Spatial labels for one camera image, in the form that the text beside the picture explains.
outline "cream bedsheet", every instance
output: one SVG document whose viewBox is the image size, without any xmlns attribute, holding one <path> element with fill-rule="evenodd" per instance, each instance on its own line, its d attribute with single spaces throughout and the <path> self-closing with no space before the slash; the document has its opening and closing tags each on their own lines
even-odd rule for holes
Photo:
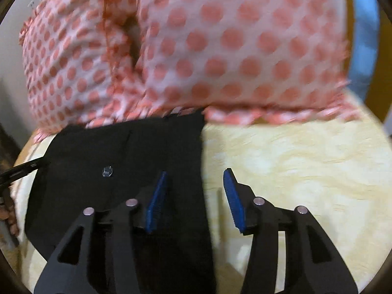
<svg viewBox="0 0 392 294">
<path fill-rule="evenodd" d="M 222 186 L 227 167 L 277 207 L 306 205 L 340 251 L 359 290 L 374 277 L 392 248 L 392 150 L 381 125 L 361 110 L 363 120 L 348 123 L 205 126 L 203 182 L 219 293 L 240 292 L 251 245 L 251 238 L 234 227 Z M 32 146 L 27 159 L 44 155 L 52 139 Z M 14 185 L 22 231 L 34 175 Z M 20 239 L 20 272 L 32 291 L 46 262 L 23 232 Z M 283 235 L 279 242 L 276 291 L 284 285 Z"/>
</svg>

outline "yellow patterned sheet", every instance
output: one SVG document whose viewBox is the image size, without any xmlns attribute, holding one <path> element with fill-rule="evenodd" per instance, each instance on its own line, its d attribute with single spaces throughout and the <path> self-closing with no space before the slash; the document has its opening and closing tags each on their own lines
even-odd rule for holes
<svg viewBox="0 0 392 294">
<path fill-rule="evenodd" d="M 227 167 L 277 207 L 306 205 L 340 251 L 359 290 L 374 277 L 392 248 L 392 150 L 381 125 L 361 110 L 361 121 L 347 123 L 205 126 L 203 182 L 219 293 L 240 292 L 251 245 L 251 237 L 234 227 L 222 186 Z M 52 138 L 33 146 L 28 159 L 42 156 Z M 33 179 L 31 174 L 14 186 L 22 229 Z M 23 233 L 21 241 L 20 272 L 33 291 L 46 262 Z M 281 234 L 276 291 L 283 289 L 284 262 Z"/>
</svg>

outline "black cloth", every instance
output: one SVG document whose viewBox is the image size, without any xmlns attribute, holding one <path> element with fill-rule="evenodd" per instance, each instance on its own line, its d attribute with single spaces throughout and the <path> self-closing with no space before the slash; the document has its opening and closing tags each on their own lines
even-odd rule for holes
<svg viewBox="0 0 392 294">
<path fill-rule="evenodd" d="M 141 286 L 145 293 L 215 293 L 201 180 L 203 126 L 197 112 L 93 129 L 66 127 L 51 142 L 44 156 L 48 165 L 35 177 L 25 221 L 28 239 L 47 260 L 83 209 L 114 208 L 164 170 L 171 184 L 158 230 L 135 237 Z M 113 173 L 105 178 L 107 166 Z"/>
</svg>

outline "blue gripper pad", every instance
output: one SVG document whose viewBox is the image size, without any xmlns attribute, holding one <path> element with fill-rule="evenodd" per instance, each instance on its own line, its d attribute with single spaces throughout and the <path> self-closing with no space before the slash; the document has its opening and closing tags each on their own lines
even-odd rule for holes
<svg viewBox="0 0 392 294">
<path fill-rule="evenodd" d="M 168 176 L 166 171 L 163 171 L 157 181 L 154 193 L 152 194 L 151 202 L 146 211 L 146 232 L 151 233 L 157 227 L 157 223 L 162 211 L 162 205 L 165 201 L 165 196 L 168 186 Z"/>
<path fill-rule="evenodd" d="M 234 224 L 244 233 L 246 230 L 245 210 L 237 191 L 238 182 L 233 171 L 228 168 L 223 172 L 223 187 L 225 188 L 227 201 L 234 219 Z"/>
</svg>

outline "black garment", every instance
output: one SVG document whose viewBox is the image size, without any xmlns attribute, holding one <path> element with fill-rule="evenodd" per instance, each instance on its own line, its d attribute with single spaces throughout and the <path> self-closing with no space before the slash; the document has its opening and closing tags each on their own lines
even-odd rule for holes
<svg viewBox="0 0 392 294">
<path fill-rule="evenodd" d="M 200 173 L 203 126 L 200 112 L 87 130 L 68 126 L 50 144 L 44 156 L 49 164 L 36 175 L 27 237 L 48 259 L 84 208 L 114 208 L 165 170 L 171 185 L 158 230 L 135 239 L 141 286 L 145 293 L 215 293 Z M 109 178 L 102 175 L 106 166 L 113 168 Z M 110 235 L 98 238 L 97 244 L 104 239 Z M 110 288 L 109 272 L 105 281 Z"/>
</svg>

